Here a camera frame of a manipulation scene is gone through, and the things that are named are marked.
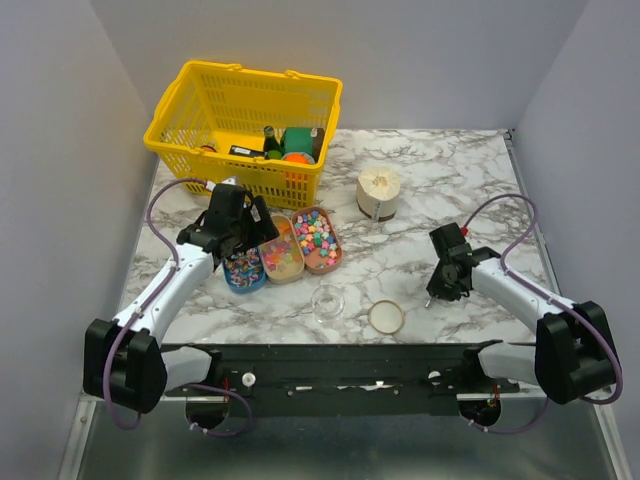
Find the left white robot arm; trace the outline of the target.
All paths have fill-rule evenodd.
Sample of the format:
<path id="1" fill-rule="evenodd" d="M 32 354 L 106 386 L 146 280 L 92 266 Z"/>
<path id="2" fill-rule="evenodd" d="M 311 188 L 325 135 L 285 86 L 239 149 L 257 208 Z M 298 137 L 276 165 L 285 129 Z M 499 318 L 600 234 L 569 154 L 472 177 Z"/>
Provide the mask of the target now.
<path id="1" fill-rule="evenodd" d="M 170 256 L 143 292 L 111 320 L 91 322 L 84 337 L 83 389 L 109 408 L 147 414 L 168 391 L 190 385 L 214 393 L 222 380 L 211 352 L 182 346 L 165 351 L 164 337 L 196 288 L 234 254 L 275 239 L 266 201 L 234 178 L 207 182 L 207 209 L 165 239 Z"/>

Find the blue tray of striped candies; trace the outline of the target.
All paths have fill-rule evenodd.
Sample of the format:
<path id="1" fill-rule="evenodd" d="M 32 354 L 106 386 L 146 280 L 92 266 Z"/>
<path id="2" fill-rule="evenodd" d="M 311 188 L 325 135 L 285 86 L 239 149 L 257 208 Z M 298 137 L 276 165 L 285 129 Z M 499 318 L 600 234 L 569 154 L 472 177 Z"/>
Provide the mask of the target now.
<path id="1" fill-rule="evenodd" d="M 254 292 L 260 289 L 267 279 L 257 247 L 225 259 L 223 273 L 229 289 L 236 294 Z"/>

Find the pink tray of star candies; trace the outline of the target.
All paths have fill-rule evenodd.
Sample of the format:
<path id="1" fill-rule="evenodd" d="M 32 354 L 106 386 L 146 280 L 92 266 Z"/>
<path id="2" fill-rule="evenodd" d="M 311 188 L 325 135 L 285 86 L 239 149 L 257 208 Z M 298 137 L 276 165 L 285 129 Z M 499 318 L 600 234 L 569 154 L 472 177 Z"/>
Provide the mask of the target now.
<path id="1" fill-rule="evenodd" d="M 318 206 L 307 207 L 295 212 L 291 223 L 306 269 L 318 275 L 335 271 L 343 251 L 328 213 Z"/>

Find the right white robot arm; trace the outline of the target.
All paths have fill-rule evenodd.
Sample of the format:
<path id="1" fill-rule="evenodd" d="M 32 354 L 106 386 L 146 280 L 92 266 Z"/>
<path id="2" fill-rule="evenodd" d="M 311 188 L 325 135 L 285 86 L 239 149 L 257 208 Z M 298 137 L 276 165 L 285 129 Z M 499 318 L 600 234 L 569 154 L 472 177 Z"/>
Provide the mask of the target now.
<path id="1" fill-rule="evenodd" d="M 438 262 L 426 290 L 458 301 L 477 292 L 498 303 L 535 336 L 532 345 L 489 341 L 473 348 L 460 379 L 480 392 L 496 379 L 539 386 L 553 402 L 589 400 L 621 385 L 621 366 L 604 310 L 557 296 L 509 268 L 489 247 L 472 248 L 462 227 L 450 223 L 429 234 Z"/>

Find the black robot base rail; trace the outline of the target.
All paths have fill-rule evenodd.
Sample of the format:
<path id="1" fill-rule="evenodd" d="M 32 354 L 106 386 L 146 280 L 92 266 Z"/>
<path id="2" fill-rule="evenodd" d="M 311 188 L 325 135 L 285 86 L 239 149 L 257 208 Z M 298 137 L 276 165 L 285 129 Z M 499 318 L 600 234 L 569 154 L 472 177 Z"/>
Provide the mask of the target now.
<path id="1" fill-rule="evenodd" d="M 235 419 L 430 414 L 455 416 L 459 396 L 493 396 L 516 384 L 485 376 L 471 344 L 202 344 L 204 383 L 239 394 L 207 415 Z"/>

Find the beige tray of gummy candies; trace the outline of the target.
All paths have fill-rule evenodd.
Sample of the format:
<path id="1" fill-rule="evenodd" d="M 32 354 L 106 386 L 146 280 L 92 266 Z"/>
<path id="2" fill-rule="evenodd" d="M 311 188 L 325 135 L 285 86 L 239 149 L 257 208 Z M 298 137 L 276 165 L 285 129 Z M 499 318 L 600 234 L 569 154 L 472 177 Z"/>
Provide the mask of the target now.
<path id="1" fill-rule="evenodd" d="M 305 269 L 303 253 L 290 220 L 276 214 L 272 221 L 278 237 L 259 247 L 267 278 L 275 284 L 292 283 L 299 279 Z"/>

